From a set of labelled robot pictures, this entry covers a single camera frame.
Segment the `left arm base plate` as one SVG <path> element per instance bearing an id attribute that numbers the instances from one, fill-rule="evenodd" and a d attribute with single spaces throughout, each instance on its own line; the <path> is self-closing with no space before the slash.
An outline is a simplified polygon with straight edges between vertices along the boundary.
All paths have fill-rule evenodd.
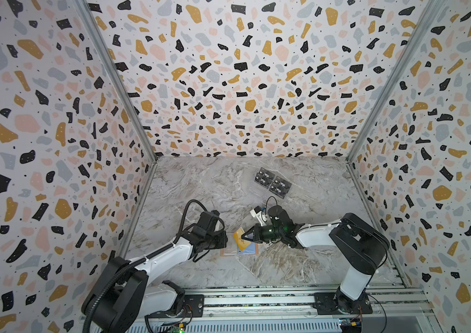
<path id="1" fill-rule="evenodd" d="M 165 311 L 154 312 L 149 317 L 152 319 L 195 319 L 203 316 L 205 295 L 177 296 L 175 303 Z"/>

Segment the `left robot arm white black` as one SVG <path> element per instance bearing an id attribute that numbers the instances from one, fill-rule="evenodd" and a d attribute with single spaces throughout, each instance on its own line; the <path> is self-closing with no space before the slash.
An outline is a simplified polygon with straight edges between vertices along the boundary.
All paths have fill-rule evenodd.
<path id="1" fill-rule="evenodd" d="M 203 211 L 197 223 L 182 229 L 166 245 L 133 260 L 110 260 L 86 297 L 81 312 L 83 332 L 95 324 L 102 332 L 125 332 L 138 316 L 157 312 L 178 315 L 185 290 L 170 280 L 152 282 L 175 266 L 198 262 L 212 250 L 226 247 L 225 223 L 218 211 Z"/>

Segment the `pink leather card holder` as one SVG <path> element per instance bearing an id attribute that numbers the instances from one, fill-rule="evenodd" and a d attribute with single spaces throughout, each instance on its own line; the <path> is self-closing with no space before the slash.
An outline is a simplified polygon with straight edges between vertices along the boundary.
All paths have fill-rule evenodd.
<path id="1" fill-rule="evenodd" d="M 259 254 L 259 247 L 257 244 L 241 238 L 244 232 L 243 228 L 239 228 L 234 233 L 230 233 L 228 235 L 226 247 L 220 250 L 220 255 L 222 257 Z"/>

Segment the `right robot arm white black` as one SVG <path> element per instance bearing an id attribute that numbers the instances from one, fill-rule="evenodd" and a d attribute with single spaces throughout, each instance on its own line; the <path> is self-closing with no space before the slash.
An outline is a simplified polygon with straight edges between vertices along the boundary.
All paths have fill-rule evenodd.
<path id="1" fill-rule="evenodd" d="M 255 244 L 282 243 L 294 249 L 336 246 L 349 268 L 341 285 L 328 301 L 316 308 L 343 314 L 359 314 L 368 300 L 366 289 L 388 258 L 389 241 L 354 213 L 321 224 L 295 223 L 279 205 L 268 211 L 256 208 L 253 217 L 260 222 L 237 237 Z"/>

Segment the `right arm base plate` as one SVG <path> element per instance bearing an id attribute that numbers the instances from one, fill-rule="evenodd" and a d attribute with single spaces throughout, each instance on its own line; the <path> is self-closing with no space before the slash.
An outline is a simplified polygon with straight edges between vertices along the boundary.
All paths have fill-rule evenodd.
<path id="1" fill-rule="evenodd" d="M 318 315 L 364 315 L 372 314 L 373 309 L 368 295 L 362 292 L 360 298 L 353 301 L 341 291 L 314 294 L 313 308 Z"/>

